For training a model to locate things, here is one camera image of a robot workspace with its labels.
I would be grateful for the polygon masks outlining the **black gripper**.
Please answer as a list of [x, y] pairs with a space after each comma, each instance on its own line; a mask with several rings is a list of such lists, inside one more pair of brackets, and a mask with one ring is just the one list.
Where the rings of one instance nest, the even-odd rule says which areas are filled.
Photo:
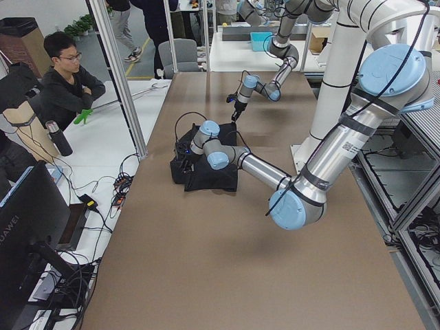
[[193, 172], [198, 162], [198, 154], [190, 149], [190, 141], [177, 141], [175, 144], [175, 173], [178, 175]]
[[234, 103], [234, 112], [231, 116], [231, 121], [236, 122], [240, 115], [245, 111], [246, 104], [242, 103], [239, 99], [236, 93], [230, 93], [226, 97], [227, 103]]

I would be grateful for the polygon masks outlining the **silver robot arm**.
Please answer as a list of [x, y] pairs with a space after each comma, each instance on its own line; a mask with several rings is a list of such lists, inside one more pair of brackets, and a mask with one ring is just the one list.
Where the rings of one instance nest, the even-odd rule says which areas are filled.
[[243, 79], [229, 97], [233, 120], [254, 93], [280, 98], [281, 85], [298, 64], [298, 50], [289, 41], [297, 18], [306, 15], [321, 24], [332, 14], [338, 17], [312, 126], [292, 153], [295, 176], [248, 146], [222, 143], [212, 120], [177, 139], [173, 170], [191, 173], [199, 160], [214, 171], [235, 166], [274, 189], [268, 215], [278, 226], [296, 230], [319, 220], [327, 192], [379, 125], [433, 106], [431, 49], [439, 28], [439, 8], [426, 1], [285, 1], [267, 48], [283, 63], [269, 83], [255, 75]]
[[290, 43], [290, 36], [298, 17], [304, 14], [310, 22], [320, 25], [330, 18], [334, 10], [332, 5], [324, 1], [284, 1], [281, 8], [278, 30], [265, 38], [263, 50], [266, 54], [282, 60], [282, 64], [269, 82], [262, 82], [257, 75], [248, 74], [242, 79], [235, 93], [227, 96], [226, 102], [234, 103], [231, 117], [233, 122], [237, 121], [245, 111], [254, 92], [273, 102], [280, 100], [281, 86], [295, 69], [300, 58], [297, 48]]

